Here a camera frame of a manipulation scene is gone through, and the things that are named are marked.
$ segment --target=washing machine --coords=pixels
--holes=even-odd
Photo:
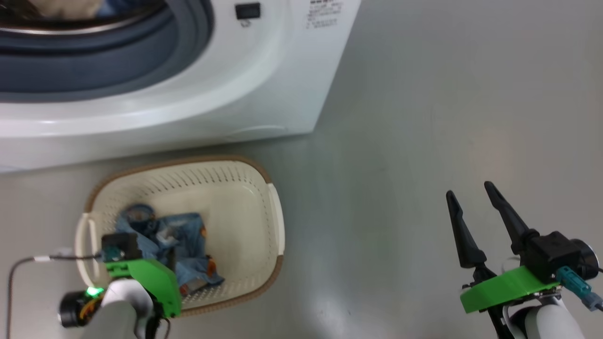
[[[165,0],[0,23],[0,171],[314,129],[360,0]]]

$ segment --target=white plastic basket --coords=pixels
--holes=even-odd
[[[250,300],[276,280],[285,250],[280,200],[264,169],[248,159],[198,157],[109,177],[86,204],[76,229],[75,254],[90,254],[87,247],[96,253],[101,237],[114,232],[120,211],[134,203],[152,206],[157,217],[198,212],[203,219],[206,251],[225,281],[184,298],[182,315]],[[88,286],[106,287],[109,283],[102,263],[78,261],[78,269]]]

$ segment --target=blue cable connector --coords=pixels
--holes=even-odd
[[[561,286],[576,294],[591,312],[603,307],[603,299],[594,293],[592,287],[573,269],[563,266],[557,270],[555,278]]]

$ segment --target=concrete floor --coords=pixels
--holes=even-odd
[[[472,272],[458,266],[448,189],[494,271],[511,250],[484,180],[529,226],[603,251],[603,6],[541,2],[365,1],[309,136],[1,176],[0,265],[72,246],[88,193],[115,171],[242,154],[279,190],[282,273],[252,302],[173,321],[171,338],[494,338],[458,299]],[[16,286],[13,338],[78,337],[55,317],[83,287],[74,264],[28,265]],[[602,315],[564,296],[599,337]]]

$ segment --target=black cable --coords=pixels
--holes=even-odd
[[[29,258],[23,258],[13,264],[10,268],[10,273],[8,274],[8,296],[6,299],[6,339],[10,339],[10,320],[11,320],[11,310],[13,309],[13,277],[14,271],[18,266],[24,264],[26,262],[34,261],[34,257],[30,256]]]
[[[168,323],[168,329],[165,330],[165,337],[163,339],[168,339],[169,330],[172,328],[172,323],[169,321],[168,318],[163,318],[163,319]]]
[[[603,268],[601,268],[601,267],[595,267],[593,265],[589,265],[584,262],[581,262],[580,265],[592,268],[593,270],[598,270],[599,272],[603,273]]]
[[[6,339],[10,339],[10,323],[11,323],[11,318],[12,318],[12,309],[13,309],[13,278],[14,278],[14,272],[17,270],[17,268],[21,265],[24,264],[26,262],[30,262],[30,261],[52,261],[52,260],[90,260],[90,259],[96,259],[96,258],[100,258],[101,254],[96,254],[96,255],[88,255],[88,256],[61,256],[61,255],[51,255],[51,256],[47,256],[47,260],[43,260],[41,258],[44,257],[33,257],[30,256],[28,258],[23,258],[17,262],[15,262],[13,264],[13,266],[10,268],[10,272],[8,274],[8,295],[7,295],[7,299],[6,299]]]

